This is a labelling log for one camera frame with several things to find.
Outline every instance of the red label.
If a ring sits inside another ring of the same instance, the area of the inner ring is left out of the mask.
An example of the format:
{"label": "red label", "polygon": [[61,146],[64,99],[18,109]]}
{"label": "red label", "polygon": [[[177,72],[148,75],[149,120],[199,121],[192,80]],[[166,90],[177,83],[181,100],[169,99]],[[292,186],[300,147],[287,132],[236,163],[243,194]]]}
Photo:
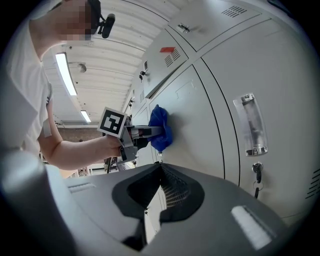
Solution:
{"label": "red label", "polygon": [[160,50],[160,53],[172,53],[176,47],[163,47]]}

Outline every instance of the ceiling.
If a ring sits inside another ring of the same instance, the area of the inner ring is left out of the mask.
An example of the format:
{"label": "ceiling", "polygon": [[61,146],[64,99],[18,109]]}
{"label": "ceiling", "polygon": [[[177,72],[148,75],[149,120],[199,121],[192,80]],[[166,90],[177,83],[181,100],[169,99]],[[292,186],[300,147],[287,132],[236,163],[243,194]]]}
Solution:
{"label": "ceiling", "polygon": [[[110,37],[69,42],[47,52],[43,65],[53,87],[55,121],[63,126],[86,125],[86,110],[96,125],[105,107],[122,111],[142,55],[165,25],[192,0],[100,0],[103,17],[115,14]],[[66,52],[77,96],[65,88],[55,60]],[[85,64],[80,73],[77,66]]]}

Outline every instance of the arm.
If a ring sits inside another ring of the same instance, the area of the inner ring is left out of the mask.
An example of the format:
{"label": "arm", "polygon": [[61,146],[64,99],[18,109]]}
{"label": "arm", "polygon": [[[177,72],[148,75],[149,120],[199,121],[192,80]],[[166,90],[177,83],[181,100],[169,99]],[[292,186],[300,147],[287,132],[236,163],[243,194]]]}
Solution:
{"label": "arm", "polygon": [[76,170],[110,157],[120,156],[116,137],[104,136],[83,142],[63,141],[55,124],[53,101],[47,105],[51,136],[41,132],[38,141],[45,159],[63,170]]}

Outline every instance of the sticker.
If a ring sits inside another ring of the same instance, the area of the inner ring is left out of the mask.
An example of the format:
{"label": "sticker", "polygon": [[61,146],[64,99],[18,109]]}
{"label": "sticker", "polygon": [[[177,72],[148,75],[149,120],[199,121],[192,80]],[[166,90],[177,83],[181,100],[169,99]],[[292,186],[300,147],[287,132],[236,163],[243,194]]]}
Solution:
{"label": "sticker", "polygon": [[173,53],[176,47],[163,47],[160,50],[160,53]]}
{"label": "sticker", "polygon": [[126,119],[126,113],[105,107],[97,130],[99,132],[120,138]]}

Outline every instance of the man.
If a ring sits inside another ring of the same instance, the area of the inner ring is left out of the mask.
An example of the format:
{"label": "man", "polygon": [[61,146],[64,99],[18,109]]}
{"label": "man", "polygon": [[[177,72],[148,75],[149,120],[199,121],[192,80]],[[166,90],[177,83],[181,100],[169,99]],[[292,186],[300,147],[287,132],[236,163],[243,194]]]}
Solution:
{"label": "man", "polygon": [[3,55],[0,88],[0,148],[22,148],[63,170],[76,170],[120,155],[112,136],[89,141],[63,141],[53,116],[52,86],[43,67],[53,46],[83,40],[97,31],[98,0],[63,0],[46,15],[26,20]]}

